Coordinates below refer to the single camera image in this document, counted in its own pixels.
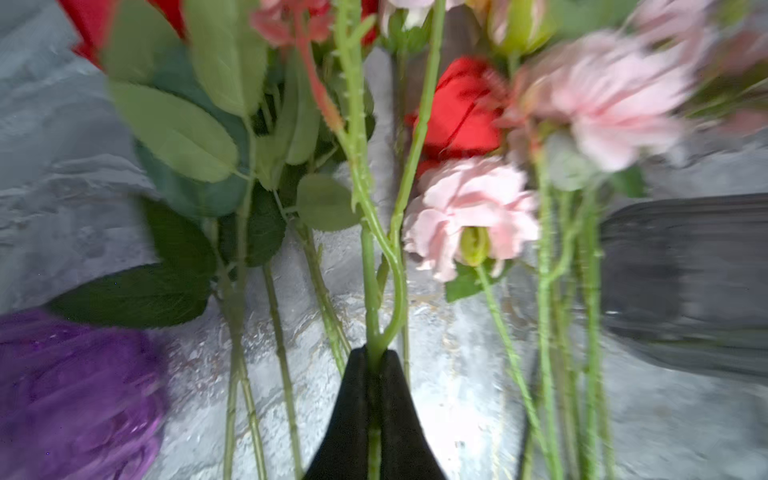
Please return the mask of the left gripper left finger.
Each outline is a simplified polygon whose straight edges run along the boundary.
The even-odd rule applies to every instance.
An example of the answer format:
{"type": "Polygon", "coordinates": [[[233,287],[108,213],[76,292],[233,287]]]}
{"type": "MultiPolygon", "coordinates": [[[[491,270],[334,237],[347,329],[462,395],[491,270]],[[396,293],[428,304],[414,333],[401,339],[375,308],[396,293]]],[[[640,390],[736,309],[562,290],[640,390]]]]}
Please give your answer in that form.
{"type": "Polygon", "coordinates": [[[368,476],[368,364],[365,347],[350,352],[325,436],[305,480],[368,476]]]}

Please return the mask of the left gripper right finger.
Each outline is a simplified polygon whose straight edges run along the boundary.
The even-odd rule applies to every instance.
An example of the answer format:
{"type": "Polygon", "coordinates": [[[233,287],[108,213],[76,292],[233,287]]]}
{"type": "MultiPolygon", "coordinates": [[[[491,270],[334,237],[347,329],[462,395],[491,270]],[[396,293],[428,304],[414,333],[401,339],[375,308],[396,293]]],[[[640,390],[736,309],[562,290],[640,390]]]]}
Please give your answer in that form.
{"type": "Polygon", "coordinates": [[[424,435],[396,351],[384,353],[380,373],[380,478],[445,480],[424,435]]]}

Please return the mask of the red rose stem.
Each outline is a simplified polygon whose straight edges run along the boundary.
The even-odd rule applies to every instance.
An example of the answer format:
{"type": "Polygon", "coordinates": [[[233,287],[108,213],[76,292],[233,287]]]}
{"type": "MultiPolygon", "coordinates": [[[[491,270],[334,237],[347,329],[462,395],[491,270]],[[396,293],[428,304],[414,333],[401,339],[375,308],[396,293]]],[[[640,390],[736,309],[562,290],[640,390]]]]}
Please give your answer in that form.
{"type": "Polygon", "coordinates": [[[361,246],[368,364],[368,476],[381,479],[380,370],[382,356],[408,318],[408,288],[399,229],[386,232],[370,195],[372,177],[364,126],[362,39],[377,19],[363,15],[359,1],[265,1],[252,14],[256,31],[274,46],[295,48],[311,92],[347,157],[352,177],[351,207],[361,213],[361,246]],[[319,79],[312,46],[331,38],[347,86],[348,114],[342,116],[319,79]]]}

